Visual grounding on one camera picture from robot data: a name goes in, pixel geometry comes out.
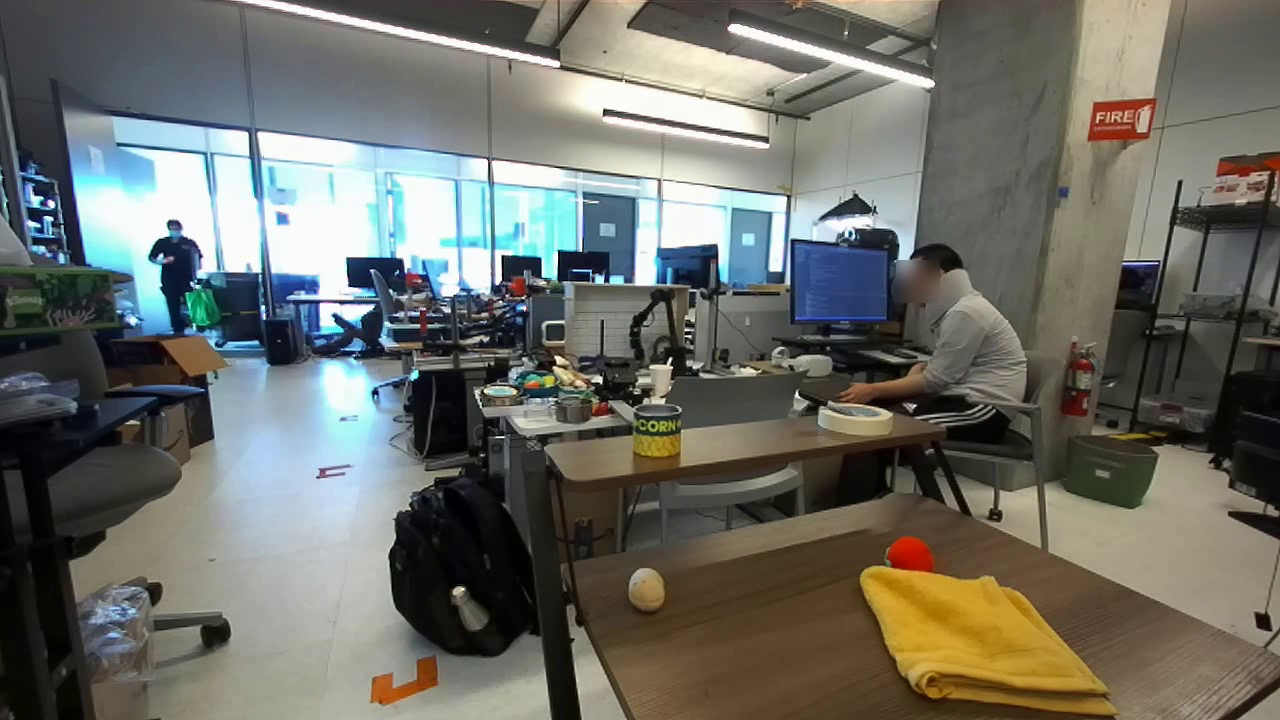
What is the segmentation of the cream white ball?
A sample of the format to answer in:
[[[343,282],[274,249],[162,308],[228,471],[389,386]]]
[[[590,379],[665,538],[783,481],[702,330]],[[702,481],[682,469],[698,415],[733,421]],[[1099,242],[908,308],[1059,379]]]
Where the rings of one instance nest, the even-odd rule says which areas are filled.
[[[658,570],[635,570],[635,573],[630,576],[630,606],[633,606],[635,613],[661,613],[665,600],[668,600],[668,584],[665,584],[665,576],[661,576]]]

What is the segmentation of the yellow towel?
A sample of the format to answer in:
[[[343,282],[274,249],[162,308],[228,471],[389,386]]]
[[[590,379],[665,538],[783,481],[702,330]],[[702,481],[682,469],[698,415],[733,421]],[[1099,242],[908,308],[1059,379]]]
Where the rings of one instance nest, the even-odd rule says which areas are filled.
[[[995,576],[864,570],[859,592],[898,673],[926,701],[1116,716],[1109,683]]]

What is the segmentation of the green label canister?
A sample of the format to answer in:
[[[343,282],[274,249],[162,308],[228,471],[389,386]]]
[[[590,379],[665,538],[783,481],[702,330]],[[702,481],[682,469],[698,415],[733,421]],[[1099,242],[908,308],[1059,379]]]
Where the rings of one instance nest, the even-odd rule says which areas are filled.
[[[641,403],[633,412],[633,452],[645,461],[673,461],[682,452],[682,427],[682,403]]]

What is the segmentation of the white tape roll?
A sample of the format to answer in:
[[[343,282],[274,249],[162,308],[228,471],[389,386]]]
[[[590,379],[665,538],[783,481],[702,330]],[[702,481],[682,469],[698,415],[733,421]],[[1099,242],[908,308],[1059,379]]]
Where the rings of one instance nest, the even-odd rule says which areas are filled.
[[[840,436],[889,436],[894,412],[876,403],[822,403],[818,425]]]

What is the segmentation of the blue screen computer monitor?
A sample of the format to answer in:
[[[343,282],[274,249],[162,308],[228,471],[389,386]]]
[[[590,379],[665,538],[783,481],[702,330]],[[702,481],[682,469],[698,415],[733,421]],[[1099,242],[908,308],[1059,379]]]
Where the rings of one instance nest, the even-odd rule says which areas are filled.
[[[884,326],[894,314],[894,256],[867,246],[794,246],[794,322],[822,330]]]

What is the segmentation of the black backpack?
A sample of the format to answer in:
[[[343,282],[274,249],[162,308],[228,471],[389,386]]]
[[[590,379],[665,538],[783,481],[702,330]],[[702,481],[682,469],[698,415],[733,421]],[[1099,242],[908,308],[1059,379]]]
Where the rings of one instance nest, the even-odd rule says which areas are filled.
[[[537,630],[532,557],[485,486],[446,477],[395,512],[395,613],[454,658],[500,658]]]

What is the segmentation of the seated man grey sweater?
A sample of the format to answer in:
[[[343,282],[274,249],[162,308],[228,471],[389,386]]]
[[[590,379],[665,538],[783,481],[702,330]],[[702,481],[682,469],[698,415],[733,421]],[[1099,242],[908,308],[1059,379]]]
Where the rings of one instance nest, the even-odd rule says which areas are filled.
[[[1009,316],[972,290],[951,246],[920,246],[908,259],[908,308],[929,361],[898,379],[849,386],[849,403],[905,403],[951,442],[1000,444],[1009,403],[1028,393],[1028,352]]]

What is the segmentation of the red orange ball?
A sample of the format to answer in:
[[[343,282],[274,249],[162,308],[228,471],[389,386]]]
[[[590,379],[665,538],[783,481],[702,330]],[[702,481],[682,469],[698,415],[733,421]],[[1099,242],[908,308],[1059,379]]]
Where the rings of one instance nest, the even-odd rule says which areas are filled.
[[[884,562],[894,570],[912,570],[912,573],[933,573],[935,570],[935,551],[929,542],[920,538],[898,538],[889,550],[884,550]]]

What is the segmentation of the red fire extinguisher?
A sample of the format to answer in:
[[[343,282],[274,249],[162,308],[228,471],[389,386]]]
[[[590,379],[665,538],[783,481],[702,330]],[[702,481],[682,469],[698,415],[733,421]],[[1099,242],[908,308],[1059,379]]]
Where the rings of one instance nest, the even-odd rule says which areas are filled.
[[[1096,379],[1094,348],[1071,340],[1067,366],[1065,366],[1059,415],[1085,421],[1094,412],[1094,379]]]

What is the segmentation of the cardboard box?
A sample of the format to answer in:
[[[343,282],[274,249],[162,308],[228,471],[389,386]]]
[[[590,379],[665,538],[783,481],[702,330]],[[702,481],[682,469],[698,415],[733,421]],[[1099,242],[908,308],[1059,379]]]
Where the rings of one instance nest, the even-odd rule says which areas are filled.
[[[123,337],[107,370],[121,386],[191,386],[190,444],[200,449],[215,436],[210,389],[226,358],[204,337]]]

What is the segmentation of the green storage bin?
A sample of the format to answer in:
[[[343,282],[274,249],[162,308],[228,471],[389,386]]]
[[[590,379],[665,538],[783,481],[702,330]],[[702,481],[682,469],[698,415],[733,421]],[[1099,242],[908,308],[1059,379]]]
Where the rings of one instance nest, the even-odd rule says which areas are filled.
[[[1158,471],[1153,444],[1077,436],[1059,486],[1085,501],[1140,507]]]

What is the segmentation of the red fire sign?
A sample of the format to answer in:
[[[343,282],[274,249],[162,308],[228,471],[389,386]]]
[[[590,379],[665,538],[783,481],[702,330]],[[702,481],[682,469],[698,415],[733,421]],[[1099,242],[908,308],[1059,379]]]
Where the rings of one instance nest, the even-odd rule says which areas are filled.
[[[1149,141],[1158,122],[1158,102],[1096,102],[1088,113],[1088,141]]]

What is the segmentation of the grey office chair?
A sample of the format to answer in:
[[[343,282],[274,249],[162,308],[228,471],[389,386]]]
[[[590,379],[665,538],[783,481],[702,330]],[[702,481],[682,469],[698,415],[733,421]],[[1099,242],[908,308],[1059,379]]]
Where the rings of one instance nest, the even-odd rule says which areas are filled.
[[[107,386],[107,361],[87,330],[10,352],[4,374],[35,374],[72,415],[53,425],[49,481],[65,557],[87,557],[117,523],[182,486],[182,461],[162,444],[162,415],[195,397],[195,386]]]

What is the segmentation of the black metal shelf rack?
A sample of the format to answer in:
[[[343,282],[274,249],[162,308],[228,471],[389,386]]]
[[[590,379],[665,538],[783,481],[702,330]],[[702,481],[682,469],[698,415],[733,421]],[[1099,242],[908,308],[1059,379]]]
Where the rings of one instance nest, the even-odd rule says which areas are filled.
[[[1251,201],[1171,190],[1158,282],[1140,301],[1140,370],[1130,421],[1233,457],[1247,403],[1276,397],[1276,175]]]

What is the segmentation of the clear plastic water bottle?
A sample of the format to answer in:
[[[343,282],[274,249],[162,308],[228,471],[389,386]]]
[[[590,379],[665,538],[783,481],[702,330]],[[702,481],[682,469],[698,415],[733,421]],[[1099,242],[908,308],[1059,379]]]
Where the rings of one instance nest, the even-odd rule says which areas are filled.
[[[152,600],[143,584],[107,584],[80,606],[80,641],[98,720],[150,720]]]

